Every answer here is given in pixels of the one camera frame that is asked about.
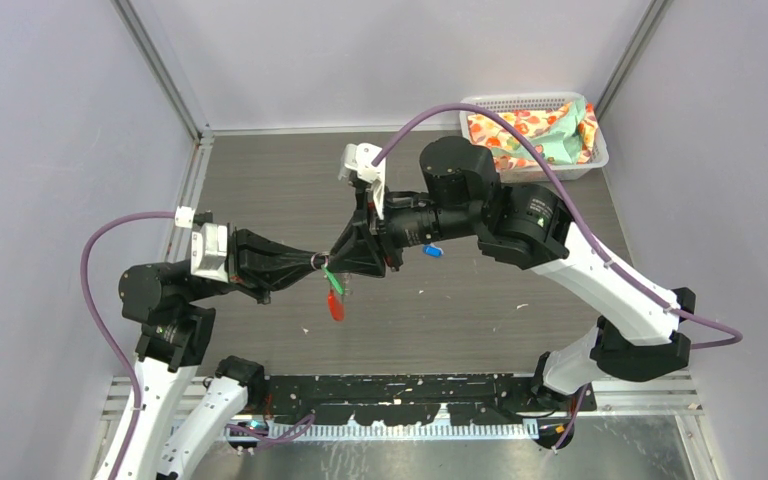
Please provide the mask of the red key tag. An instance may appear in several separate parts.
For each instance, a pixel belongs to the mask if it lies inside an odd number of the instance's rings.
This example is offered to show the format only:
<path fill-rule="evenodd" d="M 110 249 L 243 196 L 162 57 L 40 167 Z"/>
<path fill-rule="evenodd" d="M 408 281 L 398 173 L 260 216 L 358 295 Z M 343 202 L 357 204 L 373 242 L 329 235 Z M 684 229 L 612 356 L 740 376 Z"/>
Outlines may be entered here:
<path fill-rule="evenodd" d="M 343 296 L 336 290 L 330 289 L 327 296 L 327 305 L 331 318 L 336 322 L 342 322 L 345 319 L 345 306 Z"/>

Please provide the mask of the blue key tag key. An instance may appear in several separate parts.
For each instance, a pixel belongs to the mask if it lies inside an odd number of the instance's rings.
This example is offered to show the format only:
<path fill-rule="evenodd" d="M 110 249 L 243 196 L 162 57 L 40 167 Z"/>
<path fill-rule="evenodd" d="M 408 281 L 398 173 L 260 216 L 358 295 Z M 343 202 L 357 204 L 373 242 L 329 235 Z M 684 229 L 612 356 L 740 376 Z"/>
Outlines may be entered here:
<path fill-rule="evenodd" d="M 433 244 L 424 245 L 422 251 L 424 254 L 433 258 L 441 258 L 444 255 L 444 251 Z"/>

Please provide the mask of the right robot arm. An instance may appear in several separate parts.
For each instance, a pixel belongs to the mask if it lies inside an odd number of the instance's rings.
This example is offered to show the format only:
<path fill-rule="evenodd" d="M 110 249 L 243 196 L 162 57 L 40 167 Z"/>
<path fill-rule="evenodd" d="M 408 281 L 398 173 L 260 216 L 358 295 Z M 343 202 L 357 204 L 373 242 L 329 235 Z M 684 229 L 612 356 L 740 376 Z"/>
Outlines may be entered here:
<path fill-rule="evenodd" d="M 447 136 L 420 155 L 425 190 L 392 192 L 378 152 L 368 143 L 343 151 L 339 178 L 353 185 L 356 207 L 331 249 L 330 271 L 381 278 L 402 265 L 406 248 L 473 236 L 483 255 L 565 287 L 599 317 L 581 339 L 539 358 L 530 393 L 544 410 L 604 376 L 646 382 L 687 367 L 691 342 L 673 307 L 691 291 L 645 295 L 645 278 L 622 278 L 552 190 L 504 184 L 487 148 Z"/>

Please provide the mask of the green key tag key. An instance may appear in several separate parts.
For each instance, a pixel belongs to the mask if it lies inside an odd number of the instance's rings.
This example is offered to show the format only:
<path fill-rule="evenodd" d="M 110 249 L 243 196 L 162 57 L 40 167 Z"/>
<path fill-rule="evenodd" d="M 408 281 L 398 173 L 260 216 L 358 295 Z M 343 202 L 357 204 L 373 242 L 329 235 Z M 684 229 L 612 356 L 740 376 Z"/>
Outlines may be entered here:
<path fill-rule="evenodd" d="M 325 278 L 328 280 L 330 287 L 335 292 L 335 294 L 343 296 L 345 294 L 345 287 L 342 280 L 336 274 L 331 272 L 330 269 L 326 266 L 322 267 L 322 272 L 324 273 Z"/>

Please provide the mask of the colourful patterned cloth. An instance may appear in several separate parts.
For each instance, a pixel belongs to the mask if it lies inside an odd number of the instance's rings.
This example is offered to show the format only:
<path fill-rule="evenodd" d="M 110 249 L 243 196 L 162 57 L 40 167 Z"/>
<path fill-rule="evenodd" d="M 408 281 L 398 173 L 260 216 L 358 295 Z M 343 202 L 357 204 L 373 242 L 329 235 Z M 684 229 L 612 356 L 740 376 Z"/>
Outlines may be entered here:
<path fill-rule="evenodd" d="M 557 108 L 520 108 L 499 116 L 529 140 L 552 165 L 585 164 L 593 159 L 599 126 L 593 106 L 574 100 Z M 496 122 L 481 114 L 467 116 L 470 141 L 491 150 L 498 171 L 537 164 L 529 151 Z"/>

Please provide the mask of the white plastic basket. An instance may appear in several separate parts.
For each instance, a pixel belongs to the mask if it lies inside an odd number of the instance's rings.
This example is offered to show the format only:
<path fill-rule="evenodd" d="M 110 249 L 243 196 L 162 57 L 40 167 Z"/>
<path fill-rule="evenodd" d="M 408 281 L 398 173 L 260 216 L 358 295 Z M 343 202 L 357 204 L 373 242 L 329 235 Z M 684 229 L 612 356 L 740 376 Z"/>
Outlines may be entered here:
<path fill-rule="evenodd" d="M 575 92 L 485 95 L 463 100 L 497 113 L 534 146 L 561 181 L 603 168 L 609 153 L 593 105 Z M 506 183 L 546 182 L 514 135 L 482 114 L 459 113 L 462 136 L 491 150 Z"/>

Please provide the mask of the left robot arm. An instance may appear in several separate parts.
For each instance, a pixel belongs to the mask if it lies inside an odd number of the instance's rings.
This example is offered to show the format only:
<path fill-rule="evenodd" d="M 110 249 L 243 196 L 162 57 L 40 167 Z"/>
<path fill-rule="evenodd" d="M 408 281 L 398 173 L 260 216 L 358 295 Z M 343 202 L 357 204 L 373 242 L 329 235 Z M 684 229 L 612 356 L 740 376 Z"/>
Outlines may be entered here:
<path fill-rule="evenodd" d="M 234 417 L 258 412 L 266 402 L 264 368 L 230 356 L 222 360 L 198 405 L 180 426 L 180 401 L 202 364 L 216 312 L 200 301 L 232 292 L 266 304 L 327 263 L 322 254 L 269 241 L 248 230 L 213 221 L 210 213 L 181 206 L 166 218 L 191 238 L 179 262 L 135 265 L 120 277 L 124 318 L 140 337 L 133 358 L 124 358 L 131 390 L 128 405 L 99 479 L 187 479 L 210 446 L 229 431 Z"/>

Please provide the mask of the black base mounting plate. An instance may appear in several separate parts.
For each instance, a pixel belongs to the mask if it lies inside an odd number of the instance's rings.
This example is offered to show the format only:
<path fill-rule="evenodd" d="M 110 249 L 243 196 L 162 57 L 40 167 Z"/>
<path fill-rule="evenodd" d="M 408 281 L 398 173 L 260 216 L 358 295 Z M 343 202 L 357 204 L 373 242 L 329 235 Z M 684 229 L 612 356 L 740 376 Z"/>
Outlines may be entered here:
<path fill-rule="evenodd" d="M 538 397 L 529 375 L 273 375 L 246 413 L 293 424 L 312 414 L 317 426 L 429 425 L 447 412 L 456 426 L 511 425 L 548 413 L 570 414 L 572 397 Z"/>

